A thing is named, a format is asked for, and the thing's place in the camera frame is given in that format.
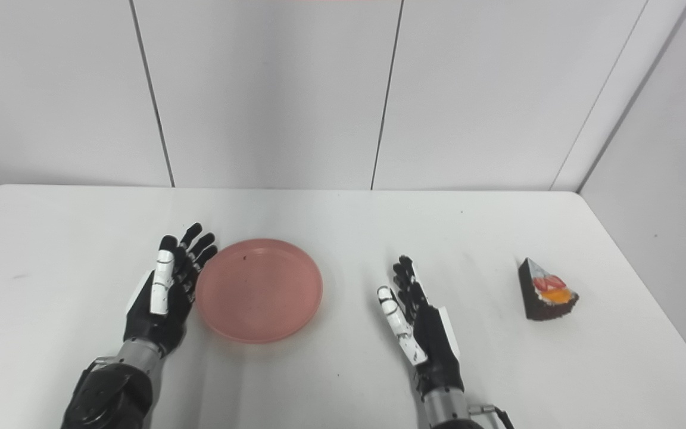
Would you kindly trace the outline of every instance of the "white table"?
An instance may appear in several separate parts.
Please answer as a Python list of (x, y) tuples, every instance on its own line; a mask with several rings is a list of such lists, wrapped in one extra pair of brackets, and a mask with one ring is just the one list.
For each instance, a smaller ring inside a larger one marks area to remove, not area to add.
[[(82, 369), (120, 347), (160, 237), (192, 222), (221, 247), (254, 237), (302, 247), (324, 298), (302, 331), (267, 345), (232, 344), (193, 312), (153, 428), (418, 427), (375, 298), (401, 253), (449, 309), (472, 400), (500, 405), (521, 429), (686, 427), (686, 345), (577, 195), (7, 185), (0, 428), (59, 427)], [(526, 320), (516, 271), (526, 256), (582, 296), (571, 315)]]

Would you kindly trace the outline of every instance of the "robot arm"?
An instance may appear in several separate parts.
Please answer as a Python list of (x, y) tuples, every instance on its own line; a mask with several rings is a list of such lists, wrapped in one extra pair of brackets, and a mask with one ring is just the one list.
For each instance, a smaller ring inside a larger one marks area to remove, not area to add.
[(123, 345), (117, 356), (101, 357), (81, 374), (63, 418), (62, 429), (141, 429), (152, 407), (149, 375), (182, 342), (202, 266), (217, 249), (213, 234), (199, 223), (177, 243), (163, 237), (155, 271), (126, 314)]
[(430, 427), (482, 429), (471, 415), (495, 412), (504, 427), (512, 429), (507, 414), (495, 406), (468, 407), (460, 375), (460, 348), (446, 307), (436, 309), (430, 304), (407, 256), (398, 258), (393, 271), (398, 293), (394, 295), (389, 286), (381, 286), (378, 301), (398, 344), (416, 369), (417, 391)]

